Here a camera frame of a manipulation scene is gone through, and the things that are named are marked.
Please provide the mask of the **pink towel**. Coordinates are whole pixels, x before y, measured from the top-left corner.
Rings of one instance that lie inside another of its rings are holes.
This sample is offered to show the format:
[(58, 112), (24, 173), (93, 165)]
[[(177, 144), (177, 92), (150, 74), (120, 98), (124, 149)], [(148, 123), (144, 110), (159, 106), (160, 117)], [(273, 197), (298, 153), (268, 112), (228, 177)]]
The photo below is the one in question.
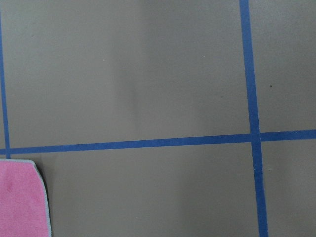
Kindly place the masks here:
[(0, 235), (52, 236), (45, 184), (31, 160), (0, 160)]

